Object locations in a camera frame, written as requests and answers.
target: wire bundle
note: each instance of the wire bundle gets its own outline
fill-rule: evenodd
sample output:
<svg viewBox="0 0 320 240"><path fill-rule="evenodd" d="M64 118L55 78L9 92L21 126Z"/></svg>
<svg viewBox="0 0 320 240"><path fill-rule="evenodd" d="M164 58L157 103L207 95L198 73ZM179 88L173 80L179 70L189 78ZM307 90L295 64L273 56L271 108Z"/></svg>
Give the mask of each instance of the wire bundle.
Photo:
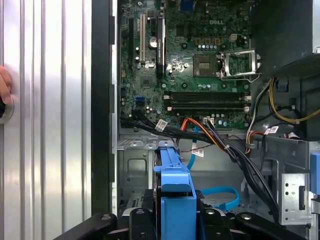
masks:
<svg viewBox="0 0 320 240"><path fill-rule="evenodd" d="M270 91L269 91L269 105L270 105L270 110L274 113L274 115L281 121L287 122L287 123L291 123L291 124L299 124L300 122L309 120L311 118L313 118L314 116L318 115L320 113L320 108L316 111L314 111L313 113L311 113L310 115L306 116L306 117L300 117L297 119L291 119L291 118L287 118L285 116L282 116L278 113L278 110L275 106L275 100L274 100L274 86L276 83L276 79L272 78L269 83L268 86L270 87Z"/></svg>
<svg viewBox="0 0 320 240"><path fill-rule="evenodd" d="M165 129L161 132L154 129L156 125L153 122L151 122L149 119L147 119L146 116L139 114L138 117L143 124L127 118L122 118L121 123L127 124L131 127L141 128L153 134L157 134L157 135L165 136L169 138L197 139L199 141L207 142L209 144L214 144L219 149L226 152L229 155L231 161L239 165L251 189L269 207L273 215L274 221L278 223L279 221L278 204L274 199L272 192L268 184L266 183L266 180L264 179L263 175L259 171L258 167L237 146L235 146L229 141L223 140L218 134L218 131L216 130L216 128L210 122L207 123L208 129L209 129L208 130L200 122L187 117L184 119L180 129L167 125ZM203 133L186 131L188 123L192 123L198 126Z"/></svg>

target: expansion slot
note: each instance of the expansion slot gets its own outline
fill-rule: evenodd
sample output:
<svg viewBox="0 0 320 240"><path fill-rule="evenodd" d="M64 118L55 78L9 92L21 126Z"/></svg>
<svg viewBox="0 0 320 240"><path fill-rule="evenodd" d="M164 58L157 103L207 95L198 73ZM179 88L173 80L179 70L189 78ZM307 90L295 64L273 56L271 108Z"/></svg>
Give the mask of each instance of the expansion slot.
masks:
<svg viewBox="0 0 320 240"><path fill-rule="evenodd" d="M133 69L134 67L134 39L135 39L135 35L134 35L134 19L133 18L129 18L129 44L128 44L128 64L129 64L129 68Z"/></svg>
<svg viewBox="0 0 320 240"><path fill-rule="evenodd" d="M146 15L140 14L140 62L146 62Z"/></svg>
<svg viewBox="0 0 320 240"><path fill-rule="evenodd" d="M165 40L166 40L166 23L164 17L157 19L157 50L156 50L156 74L158 79L163 79L166 71Z"/></svg>

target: metal bracket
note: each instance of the metal bracket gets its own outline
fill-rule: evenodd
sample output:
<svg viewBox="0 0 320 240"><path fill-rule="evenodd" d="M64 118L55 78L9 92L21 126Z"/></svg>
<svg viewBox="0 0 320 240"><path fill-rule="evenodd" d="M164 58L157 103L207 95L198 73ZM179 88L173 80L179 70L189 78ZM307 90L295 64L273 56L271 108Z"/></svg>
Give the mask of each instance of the metal bracket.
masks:
<svg viewBox="0 0 320 240"><path fill-rule="evenodd" d="M249 54L250 61L251 61L251 70L248 72L238 72L235 74L230 73L230 58L231 55L246 55ZM229 78L236 78L232 80L243 80L243 76L250 76L250 75L256 75L257 70L260 68L261 63L258 62L258 60L261 59L261 57L256 53L254 49L249 50L240 50L240 51L230 51L230 52L220 52L216 55L217 59L222 62L222 68L217 73L217 77L221 78L221 80L227 80L229 81Z"/></svg>
<svg viewBox="0 0 320 240"><path fill-rule="evenodd" d="M311 223L311 199L308 173L283 173L279 182L279 222L281 225Z"/></svg>
<svg viewBox="0 0 320 240"><path fill-rule="evenodd" d="M171 139L122 139L117 143L118 151L125 151L128 148L157 150L158 148L175 148L177 145Z"/></svg>

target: ram slot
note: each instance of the ram slot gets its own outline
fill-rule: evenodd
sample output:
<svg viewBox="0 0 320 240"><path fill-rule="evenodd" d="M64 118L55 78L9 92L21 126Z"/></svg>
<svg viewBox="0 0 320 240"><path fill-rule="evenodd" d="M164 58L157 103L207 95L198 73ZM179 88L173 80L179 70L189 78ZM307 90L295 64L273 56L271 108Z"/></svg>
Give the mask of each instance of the ram slot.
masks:
<svg viewBox="0 0 320 240"><path fill-rule="evenodd" d="M208 112L211 110L248 111L246 93L233 92L165 92L168 111Z"/></svg>
<svg viewBox="0 0 320 240"><path fill-rule="evenodd" d="M140 14L140 63L146 62L146 15Z"/></svg>
<svg viewBox="0 0 320 240"><path fill-rule="evenodd" d="M129 18L129 44L128 44L128 64L129 68L132 70L134 67L134 19Z"/></svg>
<svg viewBox="0 0 320 240"><path fill-rule="evenodd" d="M166 24L164 17L157 19L157 49L156 49L156 74L159 80L164 78L166 70L166 56L165 56L165 39L166 39Z"/></svg>

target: silver side panel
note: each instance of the silver side panel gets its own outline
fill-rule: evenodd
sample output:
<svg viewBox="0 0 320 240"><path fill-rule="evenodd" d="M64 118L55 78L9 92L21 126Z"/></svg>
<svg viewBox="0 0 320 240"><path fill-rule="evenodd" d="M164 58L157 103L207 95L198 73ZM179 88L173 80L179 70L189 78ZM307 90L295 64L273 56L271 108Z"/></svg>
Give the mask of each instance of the silver side panel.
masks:
<svg viewBox="0 0 320 240"><path fill-rule="evenodd" d="M0 239L51 240L91 215L91 1L0 0Z"/></svg>

